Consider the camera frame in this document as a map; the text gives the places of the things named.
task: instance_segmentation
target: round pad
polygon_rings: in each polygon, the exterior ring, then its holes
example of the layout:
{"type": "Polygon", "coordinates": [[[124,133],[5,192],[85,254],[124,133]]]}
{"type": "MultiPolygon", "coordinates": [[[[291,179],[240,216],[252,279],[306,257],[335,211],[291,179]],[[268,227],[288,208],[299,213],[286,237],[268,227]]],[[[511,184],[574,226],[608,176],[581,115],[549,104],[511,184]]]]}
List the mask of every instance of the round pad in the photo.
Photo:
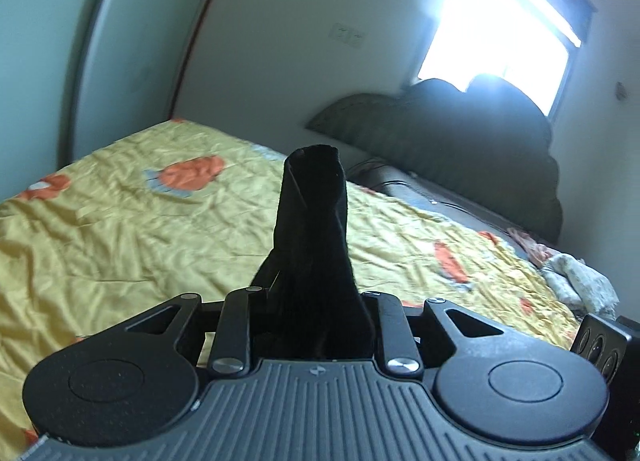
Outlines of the round pad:
{"type": "Polygon", "coordinates": [[[152,437],[195,401],[195,368],[162,335],[96,335],[62,349],[27,376],[22,401],[39,433],[82,446],[152,437]]]}
{"type": "Polygon", "coordinates": [[[136,364],[122,360],[98,360],[80,365],[69,377],[69,388],[86,401],[109,403],[132,396],[144,383],[136,364]]]}
{"type": "Polygon", "coordinates": [[[440,368],[434,395],[460,425],[501,443],[550,445],[593,432],[608,398],[600,373],[553,346],[536,352],[453,357],[440,368]]]}
{"type": "Polygon", "coordinates": [[[489,385],[496,393],[513,401],[537,403],[560,392],[562,376],[548,365],[520,360],[492,368],[489,385]]]}

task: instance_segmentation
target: headboard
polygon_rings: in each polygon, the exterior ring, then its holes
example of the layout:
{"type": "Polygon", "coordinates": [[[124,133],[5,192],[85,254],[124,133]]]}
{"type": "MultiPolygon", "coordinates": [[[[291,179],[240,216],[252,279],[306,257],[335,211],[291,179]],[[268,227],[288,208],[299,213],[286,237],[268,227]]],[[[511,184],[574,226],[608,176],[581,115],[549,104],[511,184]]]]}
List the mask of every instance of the headboard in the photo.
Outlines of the headboard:
{"type": "Polygon", "coordinates": [[[562,208],[551,126],[528,96],[497,76],[476,76],[466,92],[432,78],[399,98],[354,94],[306,127],[558,240],[562,208]]]}

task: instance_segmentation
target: window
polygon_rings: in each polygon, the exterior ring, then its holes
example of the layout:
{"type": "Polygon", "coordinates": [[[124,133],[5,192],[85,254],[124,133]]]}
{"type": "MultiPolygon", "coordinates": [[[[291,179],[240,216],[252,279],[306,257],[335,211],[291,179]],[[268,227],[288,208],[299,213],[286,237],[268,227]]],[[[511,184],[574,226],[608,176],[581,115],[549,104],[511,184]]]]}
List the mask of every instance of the window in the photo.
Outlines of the window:
{"type": "Polygon", "coordinates": [[[445,0],[418,78],[465,91],[481,73],[501,76],[548,115],[580,44],[546,0],[445,0]]]}

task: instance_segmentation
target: ribbed plastic surface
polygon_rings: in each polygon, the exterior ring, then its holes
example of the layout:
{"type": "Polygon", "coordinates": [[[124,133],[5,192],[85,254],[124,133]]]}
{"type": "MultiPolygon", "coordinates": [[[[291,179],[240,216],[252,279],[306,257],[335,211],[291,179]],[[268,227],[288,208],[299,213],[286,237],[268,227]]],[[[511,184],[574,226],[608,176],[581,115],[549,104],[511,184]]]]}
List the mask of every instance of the ribbed plastic surface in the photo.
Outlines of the ribbed plastic surface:
{"type": "Polygon", "coordinates": [[[44,439],[29,461],[596,461],[588,441],[547,450],[484,443],[457,429],[413,381],[371,362],[264,361],[254,374],[212,383],[201,405],[166,433],[95,449],[44,439]]]}

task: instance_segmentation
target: metal screw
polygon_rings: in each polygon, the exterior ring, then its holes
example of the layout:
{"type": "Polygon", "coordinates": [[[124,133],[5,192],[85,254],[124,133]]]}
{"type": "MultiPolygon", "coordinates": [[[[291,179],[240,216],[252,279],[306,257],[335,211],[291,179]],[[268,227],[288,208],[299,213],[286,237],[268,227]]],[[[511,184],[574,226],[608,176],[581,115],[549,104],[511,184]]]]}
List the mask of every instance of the metal screw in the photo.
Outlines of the metal screw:
{"type": "Polygon", "coordinates": [[[395,375],[408,375],[420,368],[420,364],[411,358],[392,358],[386,367],[395,375]]]}
{"type": "Polygon", "coordinates": [[[212,367],[221,375],[234,375],[244,369],[244,364],[237,358],[218,358],[213,360],[212,367]]]}

